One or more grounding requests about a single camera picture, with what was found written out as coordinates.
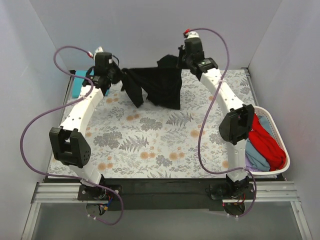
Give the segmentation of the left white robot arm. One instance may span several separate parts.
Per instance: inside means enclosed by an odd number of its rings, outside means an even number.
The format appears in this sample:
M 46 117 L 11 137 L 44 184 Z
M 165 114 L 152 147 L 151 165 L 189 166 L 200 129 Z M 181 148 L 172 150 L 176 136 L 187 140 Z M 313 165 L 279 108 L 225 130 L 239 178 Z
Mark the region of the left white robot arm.
M 113 61 L 113 55 L 105 52 L 101 46 L 95 50 L 93 59 L 94 66 L 85 74 L 93 82 L 92 91 L 88 94 L 91 85 L 84 80 L 78 97 L 80 101 L 73 106 L 60 127 L 50 130 L 49 139 L 54 158 L 73 170 L 83 185 L 90 187 L 89 194 L 95 200 L 101 200 L 107 191 L 100 183 L 102 175 L 90 162 L 91 147 L 85 139 L 85 133 L 96 107 L 109 91 L 112 78 L 119 68 Z

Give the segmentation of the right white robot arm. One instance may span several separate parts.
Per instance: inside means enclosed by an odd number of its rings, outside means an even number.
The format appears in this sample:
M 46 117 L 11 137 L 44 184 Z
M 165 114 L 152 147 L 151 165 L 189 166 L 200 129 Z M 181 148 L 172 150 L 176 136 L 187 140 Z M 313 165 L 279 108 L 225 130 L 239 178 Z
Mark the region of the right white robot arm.
M 223 81 L 216 62 L 205 57 L 202 41 L 197 32 L 185 34 L 184 45 L 179 47 L 178 66 L 186 67 L 213 95 L 224 116 L 218 127 L 226 142 L 228 169 L 223 171 L 225 182 L 209 187 L 212 199 L 237 199 L 249 188 L 246 168 L 246 143 L 252 129 L 255 109 L 246 105 Z

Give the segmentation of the black t shirt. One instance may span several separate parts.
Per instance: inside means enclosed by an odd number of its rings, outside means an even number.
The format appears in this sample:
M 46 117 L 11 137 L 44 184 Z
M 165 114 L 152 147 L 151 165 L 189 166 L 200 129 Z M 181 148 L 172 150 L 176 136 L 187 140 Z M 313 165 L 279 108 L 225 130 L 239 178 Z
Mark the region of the black t shirt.
M 157 61 L 157 67 L 123 68 L 121 90 L 137 108 L 144 103 L 142 91 L 145 91 L 146 99 L 155 106 L 179 110 L 182 70 L 177 63 L 178 57 L 168 54 Z

